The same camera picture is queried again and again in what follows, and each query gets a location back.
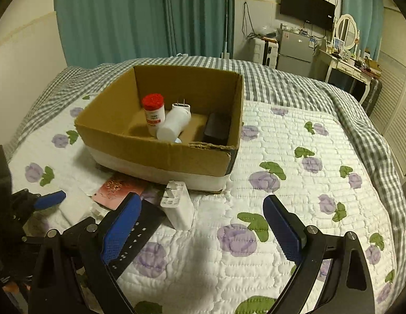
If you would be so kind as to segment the pink floral card box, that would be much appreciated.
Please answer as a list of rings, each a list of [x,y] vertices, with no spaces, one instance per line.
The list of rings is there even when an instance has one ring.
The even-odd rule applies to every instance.
[[[92,200],[114,211],[130,192],[140,196],[146,186],[147,182],[143,179],[116,172],[92,195]]]

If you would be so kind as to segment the black remote control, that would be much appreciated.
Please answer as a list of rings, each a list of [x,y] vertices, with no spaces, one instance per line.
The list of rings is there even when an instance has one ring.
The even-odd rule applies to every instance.
[[[143,200],[140,215],[130,231],[118,257],[109,262],[109,269],[117,280],[135,257],[150,241],[153,234],[165,220],[165,213],[157,206]]]

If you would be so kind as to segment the white power charger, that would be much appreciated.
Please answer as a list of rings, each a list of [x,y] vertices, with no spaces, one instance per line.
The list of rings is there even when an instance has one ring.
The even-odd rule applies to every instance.
[[[169,181],[160,206],[175,230],[192,228],[195,208],[185,182]]]

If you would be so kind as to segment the white paper on quilt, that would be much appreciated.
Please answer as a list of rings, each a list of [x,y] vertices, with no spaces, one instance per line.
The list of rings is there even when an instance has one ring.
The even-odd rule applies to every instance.
[[[105,215],[101,207],[77,186],[65,191],[66,197],[59,209],[70,225],[76,225],[83,219],[92,217],[100,222]]]

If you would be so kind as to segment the red cap white bottle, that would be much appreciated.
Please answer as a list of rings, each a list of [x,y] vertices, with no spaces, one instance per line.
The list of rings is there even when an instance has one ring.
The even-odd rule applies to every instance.
[[[162,94],[147,94],[142,98],[147,128],[153,137],[165,122],[165,99]]]

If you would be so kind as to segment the white louvred wardrobe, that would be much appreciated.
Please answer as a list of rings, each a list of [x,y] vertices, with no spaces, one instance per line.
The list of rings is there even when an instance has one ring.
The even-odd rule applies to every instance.
[[[382,90],[371,120],[388,142],[398,172],[406,179],[406,19],[384,8],[378,63]]]

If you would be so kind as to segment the black case in box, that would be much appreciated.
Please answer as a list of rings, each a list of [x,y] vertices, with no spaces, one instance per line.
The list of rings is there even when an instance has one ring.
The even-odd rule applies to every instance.
[[[213,145],[227,145],[231,117],[226,114],[212,113],[204,128],[203,141]]]

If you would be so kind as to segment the teal curtain left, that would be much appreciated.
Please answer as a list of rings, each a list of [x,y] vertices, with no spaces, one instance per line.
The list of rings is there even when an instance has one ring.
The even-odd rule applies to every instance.
[[[178,54],[218,58],[226,0],[54,0],[69,66],[94,68]],[[234,5],[229,0],[229,53]]]

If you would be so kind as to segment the teal curtain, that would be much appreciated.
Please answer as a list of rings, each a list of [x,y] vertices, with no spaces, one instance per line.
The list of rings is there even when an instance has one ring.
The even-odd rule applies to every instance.
[[[94,68],[178,54],[218,58],[226,0],[54,0],[69,66]],[[229,53],[234,5],[229,0]]]
[[[342,0],[342,13],[350,14],[358,30],[361,53],[369,49],[370,56],[377,60],[382,37],[384,16],[383,0]]]

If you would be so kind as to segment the white dressing table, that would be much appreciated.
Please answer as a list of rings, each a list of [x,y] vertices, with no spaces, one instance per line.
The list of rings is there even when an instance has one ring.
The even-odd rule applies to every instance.
[[[369,75],[368,72],[355,67],[354,65],[344,62],[342,59],[334,57],[324,50],[316,50],[311,65],[311,78],[328,83],[331,73],[334,70],[342,72],[357,82],[365,84],[365,91],[363,92],[363,95],[359,101],[359,104],[363,105],[370,92],[370,83],[372,82],[373,76]]]

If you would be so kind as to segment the grey checked bed sheet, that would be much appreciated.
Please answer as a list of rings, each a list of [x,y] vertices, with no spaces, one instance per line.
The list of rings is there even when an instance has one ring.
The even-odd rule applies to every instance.
[[[78,100],[89,99],[90,104],[118,77],[139,65],[183,65],[234,71],[244,78],[244,105],[255,101],[275,108],[315,111],[333,116],[350,140],[389,215],[397,263],[395,286],[388,308],[391,306],[406,283],[406,204],[402,187],[389,146],[365,111],[352,96],[326,83],[281,73],[258,64],[204,57],[136,59],[103,64],[93,69],[68,67],[56,76],[35,102],[13,143],[5,149],[10,160],[31,133]]]

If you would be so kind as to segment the silver mini fridge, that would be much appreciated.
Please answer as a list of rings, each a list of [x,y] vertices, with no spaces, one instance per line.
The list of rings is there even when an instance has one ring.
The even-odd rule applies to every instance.
[[[289,31],[281,31],[277,69],[308,77],[314,55],[311,38]]]

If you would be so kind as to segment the white suitcase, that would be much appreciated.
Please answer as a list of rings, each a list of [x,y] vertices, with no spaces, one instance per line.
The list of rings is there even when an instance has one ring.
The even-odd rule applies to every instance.
[[[250,40],[251,61],[275,69],[277,66],[279,44],[275,39],[254,38]]]

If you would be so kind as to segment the oval white mirror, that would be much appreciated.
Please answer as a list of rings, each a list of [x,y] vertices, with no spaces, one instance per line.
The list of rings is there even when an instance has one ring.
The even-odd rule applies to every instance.
[[[350,14],[340,16],[334,26],[333,36],[343,41],[344,50],[352,50],[360,41],[360,31]]]

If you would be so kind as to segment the teal curtain right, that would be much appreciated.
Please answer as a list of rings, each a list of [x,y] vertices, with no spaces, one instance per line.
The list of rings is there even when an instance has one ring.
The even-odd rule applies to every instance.
[[[358,30],[361,53],[369,49],[370,56],[377,60],[382,37],[384,16],[383,0],[342,0],[342,13],[350,14]]]

